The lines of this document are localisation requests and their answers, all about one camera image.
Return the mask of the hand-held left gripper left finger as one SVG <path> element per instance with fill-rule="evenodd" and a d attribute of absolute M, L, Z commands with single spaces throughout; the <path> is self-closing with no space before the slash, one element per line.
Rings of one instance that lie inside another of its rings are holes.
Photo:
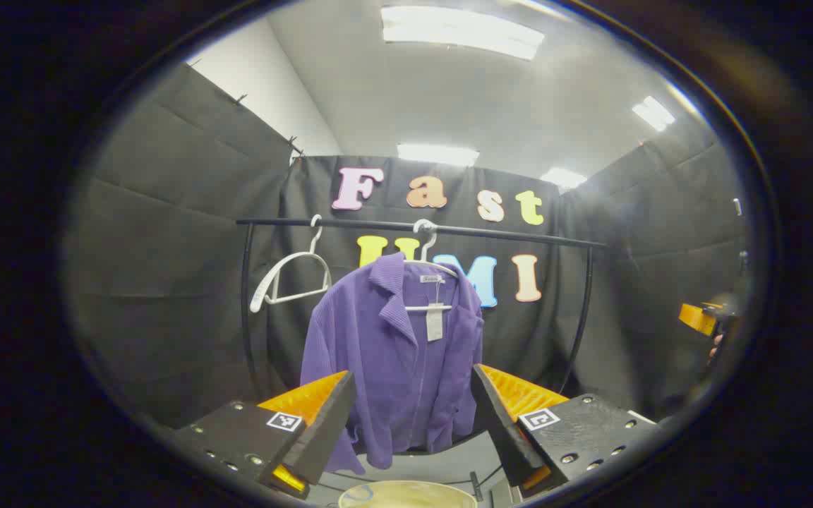
<path fill-rule="evenodd" d="M 229 402 L 171 431 L 170 441 L 236 485 L 303 500 L 325 472 L 356 394 L 343 370 L 261 403 Z"/>

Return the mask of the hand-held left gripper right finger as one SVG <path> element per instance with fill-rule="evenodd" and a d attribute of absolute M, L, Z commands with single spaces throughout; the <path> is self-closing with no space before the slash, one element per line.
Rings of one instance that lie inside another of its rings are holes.
<path fill-rule="evenodd" d="M 657 423 L 595 394 L 567 398 L 483 364 L 472 368 L 476 422 L 520 494 L 539 494 L 596 470 L 653 434 Z"/>

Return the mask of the purple knit jacket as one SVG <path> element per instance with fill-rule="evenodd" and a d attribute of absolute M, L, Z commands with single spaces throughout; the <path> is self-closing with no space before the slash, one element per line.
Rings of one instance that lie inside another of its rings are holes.
<path fill-rule="evenodd" d="M 450 448 L 474 433 L 472 369 L 483 360 L 481 300 L 461 267 L 400 252 L 346 274 L 312 311 L 301 384 L 338 372 L 357 395 L 327 472 L 362 475 L 394 454 Z"/>

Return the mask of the beige laundry hamper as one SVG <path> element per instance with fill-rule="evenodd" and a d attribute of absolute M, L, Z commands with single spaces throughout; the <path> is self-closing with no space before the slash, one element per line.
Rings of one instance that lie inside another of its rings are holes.
<path fill-rule="evenodd" d="M 442 483 L 378 481 L 349 488 L 339 496 L 338 508 L 478 508 L 467 492 Z"/>

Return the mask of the black clothes rack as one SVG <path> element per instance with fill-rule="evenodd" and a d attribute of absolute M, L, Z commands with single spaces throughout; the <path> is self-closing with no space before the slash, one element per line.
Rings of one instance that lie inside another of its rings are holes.
<path fill-rule="evenodd" d="M 420 234 L 421 231 L 427 232 L 430 235 L 427 244 L 423 245 L 423 250 L 420 252 L 419 260 L 415 263 L 422 264 L 427 261 L 427 250 L 432 247 L 433 242 L 438 237 L 438 234 L 455 235 L 455 236 L 470 236 L 480 238 L 496 238 L 496 240 L 504 241 L 522 241 L 530 243 L 539 243 L 549 246 L 567 246 L 571 248 L 584 248 L 585 250 L 585 276 L 584 276 L 584 295 L 582 301 L 581 314 L 579 315 L 577 330 L 573 340 L 573 346 L 567 357 L 564 373 L 562 374 L 560 388 L 564 389 L 569 380 L 574 376 L 575 361 L 577 361 L 580 346 L 583 344 L 583 336 L 587 316 L 589 314 L 589 305 L 591 301 L 591 287 L 593 286 L 594 275 L 594 251 L 605 250 L 608 246 L 604 243 L 574 240 L 573 238 L 565 238 L 561 236 L 549 236 L 545 234 L 523 234 L 523 232 L 510 232 L 501 231 L 501 229 L 479 229 L 471 227 L 454 227 L 435 224 L 429 219 L 420 219 L 414 223 L 404 222 L 382 222 L 382 221 L 353 221 L 352 219 L 323 219 L 322 216 L 316 214 L 312 219 L 290 219 L 290 218 L 270 218 L 270 219 L 254 219 L 254 218 L 241 218 L 236 219 L 236 224 L 246 227 L 246 235 L 242 248 L 242 263 L 240 267 L 240 319 L 241 319 L 241 340 L 244 348 L 244 358 L 246 359 L 246 367 L 248 367 L 249 380 L 255 392 L 259 393 L 262 385 L 259 380 L 261 369 L 257 367 L 255 362 L 255 354 L 253 353 L 253 344 L 251 341 L 251 326 L 249 325 L 249 304 L 246 296 L 248 295 L 249 273 L 251 273 L 251 247 L 253 245 L 254 228 L 257 225 L 271 225 L 271 226 L 290 226 L 290 227 L 335 227 L 343 229 L 384 229 L 385 231 L 413 231 L 414 234 Z"/>

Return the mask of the black backdrop cloth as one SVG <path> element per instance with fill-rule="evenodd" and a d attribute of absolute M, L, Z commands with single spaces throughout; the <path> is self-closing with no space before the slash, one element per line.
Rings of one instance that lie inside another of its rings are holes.
<path fill-rule="evenodd" d="M 65 254 L 78 327 L 132 405 L 161 424 L 298 383 L 318 298 L 252 316 L 251 377 L 241 218 L 427 218 L 608 244 L 594 252 L 579 346 L 583 248 L 442 235 L 431 252 L 477 283 L 488 365 L 656 418 L 706 373 L 710 341 L 678 313 L 736 290 L 749 241 L 735 171 L 702 122 L 678 119 L 566 193 L 492 169 L 287 155 L 273 128 L 183 64 L 139 97 L 88 161 Z"/>

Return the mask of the large ceiling light panel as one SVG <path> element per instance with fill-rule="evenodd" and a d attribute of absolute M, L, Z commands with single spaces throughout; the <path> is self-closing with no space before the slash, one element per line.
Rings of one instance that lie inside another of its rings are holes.
<path fill-rule="evenodd" d="M 389 43 L 435 43 L 483 49 L 531 61 L 545 35 L 529 27 L 491 16 L 437 6 L 384 6 L 382 38 Z"/>

